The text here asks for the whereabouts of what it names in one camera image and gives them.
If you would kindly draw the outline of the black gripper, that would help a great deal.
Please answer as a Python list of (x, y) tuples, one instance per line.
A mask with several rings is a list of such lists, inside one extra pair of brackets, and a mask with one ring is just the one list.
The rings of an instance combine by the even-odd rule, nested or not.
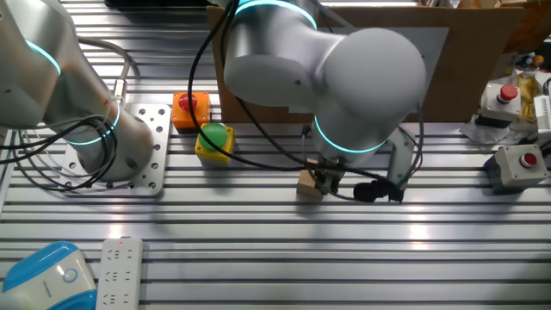
[(320, 158), (315, 165), (315, 183), (323, 195), (336, 194), (339, 184), (344, 176), (341, 170), (343, 166), (339, 162)]

